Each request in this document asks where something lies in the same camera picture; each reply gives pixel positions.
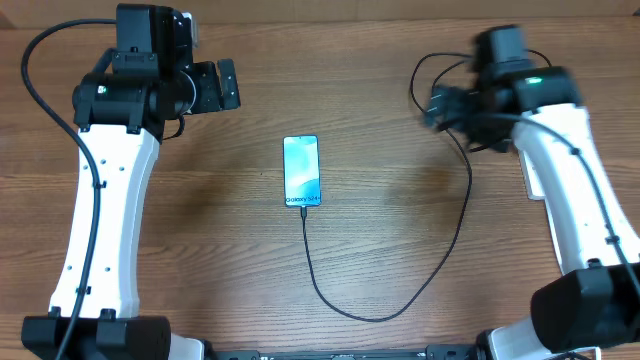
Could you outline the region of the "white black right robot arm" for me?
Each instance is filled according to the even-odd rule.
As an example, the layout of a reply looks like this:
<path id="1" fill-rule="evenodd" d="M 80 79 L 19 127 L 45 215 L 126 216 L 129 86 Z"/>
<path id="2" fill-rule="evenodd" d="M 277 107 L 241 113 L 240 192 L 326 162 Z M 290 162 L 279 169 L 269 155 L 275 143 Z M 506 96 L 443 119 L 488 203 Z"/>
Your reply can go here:
<path id="1" fill-rule="evenodd" d="M 519 151 L 527 191 L 545 203 L 559 279 L 537 290 L 528 316 L 472 345 L 431 345 L 431 359 L 580 359 L 639 339 L 639 238 L 595 147 L 570 73 L 539 67 L 515 25 L 475 37 L 469 89 L 435 86 L 425 109 L 437 131 L 475 150 Z"/>

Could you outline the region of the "Galaxy S24 smartphone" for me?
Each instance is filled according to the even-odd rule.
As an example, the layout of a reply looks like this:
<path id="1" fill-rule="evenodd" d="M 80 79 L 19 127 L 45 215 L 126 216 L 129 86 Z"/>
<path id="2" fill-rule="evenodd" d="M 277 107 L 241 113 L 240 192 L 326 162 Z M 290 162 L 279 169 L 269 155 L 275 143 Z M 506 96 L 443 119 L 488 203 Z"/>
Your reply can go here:
<path id="1" fill-rule="evenodd" d="M 322 203 L 319 142 L 316 135 L 283 139 L 284 196 L 287 207 Z"/>

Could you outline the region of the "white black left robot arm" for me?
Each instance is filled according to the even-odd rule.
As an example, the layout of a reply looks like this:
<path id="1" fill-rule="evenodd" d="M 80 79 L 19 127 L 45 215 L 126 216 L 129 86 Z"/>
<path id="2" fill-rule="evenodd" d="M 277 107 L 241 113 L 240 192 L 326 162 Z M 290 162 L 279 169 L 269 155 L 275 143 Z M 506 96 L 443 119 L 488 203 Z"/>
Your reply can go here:
<path id="1" fill-rule="evenodd" d="M 44 316 L 21 340 L 41 359 L 211 359 L 205 340 L 176 335 L 167 318 L 140 314 L 137 254 L 146 190 L 165 125 L 240 106 L 229 59 L 195 62 L 194 17 L 121 4 L 117 40 L 72 95 L 64 124 L 79 149 L 68 250 Z"/>

